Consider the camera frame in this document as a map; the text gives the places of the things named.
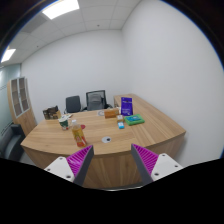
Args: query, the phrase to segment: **wooden table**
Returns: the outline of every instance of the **wooden table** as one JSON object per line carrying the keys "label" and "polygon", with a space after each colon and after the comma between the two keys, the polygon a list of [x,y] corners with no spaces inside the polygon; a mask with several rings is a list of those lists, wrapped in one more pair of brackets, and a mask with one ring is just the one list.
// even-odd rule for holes
{"label": "wooden table", "polygon": [[[116,118],[105,119],[97,111],[73,114],[83,130],[88,145],[94,146],[94,157],[83,187],[113,188],[141,182],[140,174],[131,155],[131,144],[137,144],[174,158],[185,135],[185,130],[134,94],[122,95],[133,100],[133,113],[141,114],[145,123],[118,129]],[[121,96],[114,97],[114,105],[121,106]],[[111,142],[103,143],[109,136]],[[25,152],[40,168],[46,168],[57,157],[67,157],[78,148],[71,130],[63,131],[57,120],[43,120],[21,143]]]}

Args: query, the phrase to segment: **wooden cabinet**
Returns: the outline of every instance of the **wooden cabinet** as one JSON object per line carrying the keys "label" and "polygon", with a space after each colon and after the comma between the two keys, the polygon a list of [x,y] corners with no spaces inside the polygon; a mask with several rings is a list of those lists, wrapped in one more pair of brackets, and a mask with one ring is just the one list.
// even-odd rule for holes
{"label": "wooden cabinet", "polygon": [[27,136],[36,126],[33,111],[30,105],[25,77],[12,79],[7,83],[9,109],[12,120],[20,124]]}

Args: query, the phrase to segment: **ceiling light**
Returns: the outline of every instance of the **ceiling light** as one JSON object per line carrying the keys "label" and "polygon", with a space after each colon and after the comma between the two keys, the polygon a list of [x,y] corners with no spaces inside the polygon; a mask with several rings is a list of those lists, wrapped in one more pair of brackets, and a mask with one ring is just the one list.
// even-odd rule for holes
{"label": "ceiling light", "polygon": [[8,61],[12,57],[13,53],[15,52],[15,50],[16,49],[6,50],[5,54],[2,57],[2,61],[1,62]]}
{"label": "ceiling light", "polygon": [[42,12],[49,17],[54,19],[67,12],[79,9],[79,4],[77,0],[59,0],[56,3],[51,4]]}

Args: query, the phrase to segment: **cup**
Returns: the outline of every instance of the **cup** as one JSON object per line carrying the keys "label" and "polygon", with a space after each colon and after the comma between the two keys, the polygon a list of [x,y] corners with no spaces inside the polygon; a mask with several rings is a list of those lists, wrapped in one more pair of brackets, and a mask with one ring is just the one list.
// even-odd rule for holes
{"label": "cup", "polygon": [[68,130],[71,126],[71,120],[68,120],[68,118],[60,118],[58,119],[62,130]]}

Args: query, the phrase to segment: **white wall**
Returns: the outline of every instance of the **white wall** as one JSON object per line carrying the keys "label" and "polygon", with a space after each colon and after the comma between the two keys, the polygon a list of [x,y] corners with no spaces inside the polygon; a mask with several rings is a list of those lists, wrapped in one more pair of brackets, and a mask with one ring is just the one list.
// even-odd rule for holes
{"label": "white wall", "polygon": [[219,159],[224,145],[224,76],[203,33],[161,1],[143,0],[123,30],[132,92],[186,129],[183,166]]}
{"label": "white wall", "polygon": [[65,98],[79,95],[86,106],[86,92],[106,90],[107,103],[113,96],[130,92],[121,31],[94,31],[66,37],[30,56],[22,63],[34,115],[39,123],[42,110]]}

